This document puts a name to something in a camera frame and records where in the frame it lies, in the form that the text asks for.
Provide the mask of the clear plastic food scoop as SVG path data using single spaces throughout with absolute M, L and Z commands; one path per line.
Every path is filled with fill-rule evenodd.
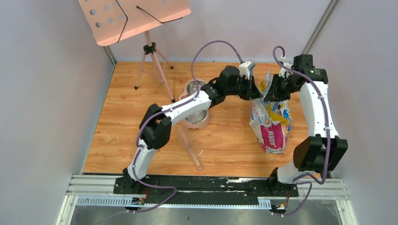
M 178 127 L 176 130 L 176 136 L 180 146 L 187 151 L 197 170 L 203 170 L 203 165 L 200 163 L 197 155 L 194 152 L 194 140 L 192 139 L 189 131 L 184 127 Z

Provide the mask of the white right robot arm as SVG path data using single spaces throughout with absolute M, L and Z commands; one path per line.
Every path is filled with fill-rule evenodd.
M 297 187 L 296 181 L 314 174 L 324 184 L 327 173 L 335 169 L 348 149 L 346 139 L 339 137 L 334 127 L 328 101 L 328 75 L 325 69 L 313 65 L 310 54 L 295 56 L 293 63 L 285 57 L 277 59 L 281 67 L 273 76 L 266 101 L 288 100 L 292 93 L 299 93 L 307 125 L 307 138 L 293 151 L 291 162 L 275 168 L 269 176 L 267 191 L 272 195 L 285 195 Z

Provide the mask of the cat food bag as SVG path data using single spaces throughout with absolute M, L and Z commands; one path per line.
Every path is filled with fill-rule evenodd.
M 266 153 L 281 154 L 292 129 L 289 101 L 252 100 L 250 127 Z

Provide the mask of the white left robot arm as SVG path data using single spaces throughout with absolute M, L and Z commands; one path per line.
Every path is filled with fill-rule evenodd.
M 198 87 L 197 92 L 170 105 L 152 104 L 139 125 L 136 139 L 137 151 L 132 163 L 123 170 L 123 176 L 115 180 L 115 194 L 137 194 L 143 190 L 143 178 L 157 150 L 170 140 L 172 127 L 196 112 L 206 111 L 227 96 L 238 96 L 243 100 L 261 98 L 255 85 L 253 61 L 226 66 L 220 75 Z

